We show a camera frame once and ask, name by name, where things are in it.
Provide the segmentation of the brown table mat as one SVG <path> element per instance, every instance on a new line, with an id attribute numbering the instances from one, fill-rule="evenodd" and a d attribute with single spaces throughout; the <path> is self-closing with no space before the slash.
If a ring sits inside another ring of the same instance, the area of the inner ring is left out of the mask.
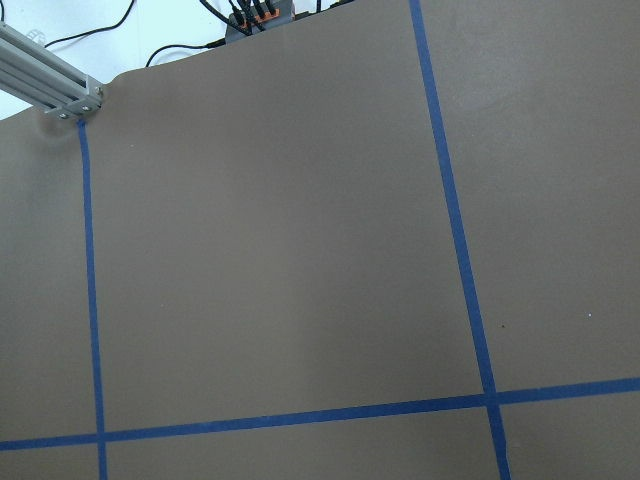
<path id="1" fill-rule="evenodd" d="M 639 5 L 354 1 L 1 123 L 5 479 L 635 479 Z"/>

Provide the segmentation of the orange grey usb hub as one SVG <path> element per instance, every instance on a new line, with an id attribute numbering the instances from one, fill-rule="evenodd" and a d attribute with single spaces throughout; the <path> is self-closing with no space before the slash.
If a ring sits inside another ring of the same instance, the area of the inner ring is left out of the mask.
<path id="1" fill-rule="evenodd" d="M 232 1 L 231 4 L 228 18 L 231 26 L 226 27 L 226 43 L 291 23 L 296 14 L 295 3 L 291 0 Z"/>

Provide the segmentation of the aluminium frame post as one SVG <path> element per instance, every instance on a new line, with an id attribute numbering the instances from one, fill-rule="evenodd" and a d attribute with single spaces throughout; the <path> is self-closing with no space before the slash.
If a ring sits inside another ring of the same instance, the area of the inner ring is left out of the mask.
<path id="1" fill-rule="evenodd" d="M 60 119 L 103 104 L 104 86 L 6 23 L 1 24 L 1 89 Z"/>

